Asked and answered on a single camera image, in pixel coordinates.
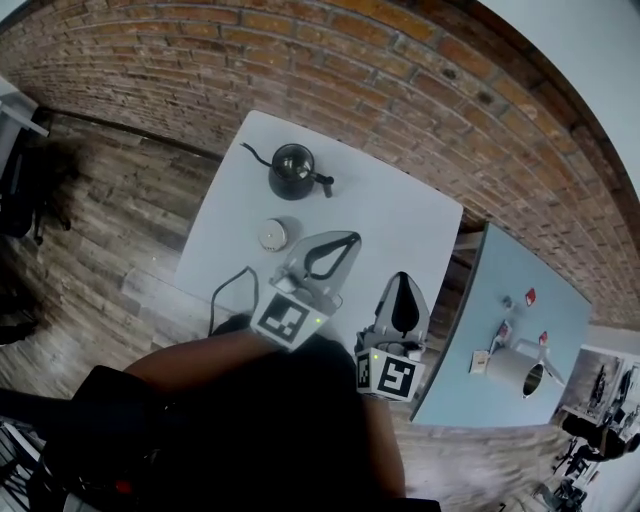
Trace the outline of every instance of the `person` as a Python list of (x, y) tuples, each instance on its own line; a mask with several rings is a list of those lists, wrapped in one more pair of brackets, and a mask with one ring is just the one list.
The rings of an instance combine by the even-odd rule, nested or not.
[[(627, 453), (635, 452), (640, 445), (640, 434), (634, 435), (625, 442), (609, 427), (594, 425), (574, 414), (563, 415), (561, 425), (565, 432), (587, 441), (588, 446), (581, 446), (576, 453), (576, 456), (587, 461), (604, 462), (618, 459)], [(589, 447), (598, 450), (598, 453), (593, 452)]]
[[(154, 450), (144, 484), (133, 484), (136, 510), (371, 502), (440, 511), (435, 501), (406, 499), (389, 403), (357, 393), (355, 364), (343, 346), (316, 335), (287, 353), (249, 331), (249, 320), (232, 317), (213, 336), (151, 353), (123, 373), (94, 369), (74, 396), (143, 397), (154, 411), (186, 418), (183, 434)], [(73, 452), (68, 440), (58, 441), (59, 456), (49, 457), (47, 468), (55, 473), (55, 459), (64, 459), (65, 471), (83, 466), (85, 459), (69, 462), (76, 453), (90, 453), (97, 466), (96, 450), (107, 458), (140, 450), (130, 445), (94, 443)]]
[(557, 494), (551, 492), (551, 489), (541, 483), (534, 496), (540, 494), (545, 505), (549, 507), (551, 512), (577, 512), (581, 510), (581, 504), (587, 497), (587, 494), (580, 489), (576, 489), (569, 480), (563, 480), (560, 484), (560, 491)]

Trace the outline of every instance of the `wooden floor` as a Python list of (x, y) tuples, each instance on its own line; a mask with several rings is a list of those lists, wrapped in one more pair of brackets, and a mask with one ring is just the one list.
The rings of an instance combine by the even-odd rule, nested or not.
[[(42, 323), (0, 347), (0, 384), (68, 397), (96, 364), (121, 369), (206, 333), (209, 304), (171, 283), (218, 162), (65, 116), (53, 119), (50, 139), (72, 151), (81, 173), (57, 196), (72, 229), (49, 221), (41, 247), (30, 237), (5, 242), (3, 256), (41, 301)], [(439, 302), (455, 300), (451, 293)], [(446, 308), (436, 310), (431, 335), (441, 337)], [(394, 410), (410, 493), (444, 511), (498, 511), (502, 502), (522, 510), (517, 500), (530, 503), (567, 440), (552, 426), (417, 427), (409, 413)]]

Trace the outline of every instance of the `black shirt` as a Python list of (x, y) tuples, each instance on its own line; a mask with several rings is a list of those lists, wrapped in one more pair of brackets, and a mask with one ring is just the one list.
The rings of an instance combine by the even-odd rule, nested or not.
[[(45, 451), (50, 468), (60, 473), (79, 469), (85, 481), (97, 475), (107, 489), (124, 488), (135, 496), (135, 510), (382, 499), (369, 466), (355, 366), (337, 342), (316, 337), (293, 353), (271, 354), (171, 397), (156, 395), (131, 375), (97, 367), (76, 399), (139, 400), (152, 404), (150, 415), (164, 424), (132, 439), (57, 440)], [(435, 502), (402, 505), (412, 504), (440, 510)], [(114, 509), (125, 510), (122, 503)]]

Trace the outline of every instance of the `chair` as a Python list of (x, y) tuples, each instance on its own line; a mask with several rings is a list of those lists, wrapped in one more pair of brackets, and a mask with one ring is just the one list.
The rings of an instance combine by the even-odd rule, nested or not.
[(584, 473), (591, 466), (591, 464), (584, 460), (584, 457), (593, 453), (595, 453), (595, 450), (590, 448), (589, 445), (582, 445), (580, 448), (578, 448), (578, 450), (571, 456), (569, 466), (564, 472), (564, 476), (571, 475), (573, 480), (577, 480), (578, 478), (580, 478), (582, 473)]
[(16, 144), (0, 179), (0, 233), (22, 238), (34, 226), (34, 240), (41, 245), (42, 216), (52, 214), (63, 229), (71, 222), (53, 200), (54, 191), (67, 178), (76, 178), (73, 162), (65, 161), (58, 147), (22, 147)]
[(556, 471), (560, 469), (560, 466), (562, 466), (566, 461), (568, 461), (572, 457), (573, 450), (575, 449), (577, 444), (578, 444), (578, 438), (572, 437), (571, 440), (569, 441), (569, 446), (567, 448), (567, 451), (564, 454), (556, 457), (556, 461), (558, 461), (558, 464), (551, 467), (551, 469), (553, 469), (554, 475), (556, 474)]

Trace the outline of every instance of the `black chair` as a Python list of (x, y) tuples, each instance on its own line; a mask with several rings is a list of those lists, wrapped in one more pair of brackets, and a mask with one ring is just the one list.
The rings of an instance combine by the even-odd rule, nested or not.
[(563, 480), (560, 487), (556, 489), (554, 495), (562, 500), (560, 510), (567, 512), (579, 512), (582, 510), (582, 504), (587, 499), (587, 493), (582, 489), (573, 486), (571, 480)]
[(553, 469), (554, 475), (556, 474), (556, 471), (560, 469), (560, 466), (562, 466), (566, 461), (568, 461), (573, 456), (573, 450), (575, 450), (577, 444), (578, 444), (578, 438), (572, 437), (569, 441), (569, 446), (567, 447), (567, 451), (564, 452), (562, 455), (558, 455), (556, 457), (558, 464), (556, 464), (555, 466), (551, 466), (551, 469)]
[(569, 466), (567, 470), (564, 472), (564, 476), (570, 476), (573, 480), (577, 480), (580, 478), (582, 473), (584, 473), (587, 469), (591, 467), (591, 464), (588, 463), (584, 457), (588, 455), (592, 455), (596, 453), (594, 449), (592, 449), (589, 445), (582, 445), (578, 450), (571, 456), (569, 460)]
[(53, 193), (67, 177), (77, 176), (72, 159), (55, 145), (16, 144), (0, 179), (0, 233), (22, 238), (33, 224), (33, 238), (40, 245), (45, 211), (58, 219), (63, 229), (71, 229), (71, 222), (60, 213)]

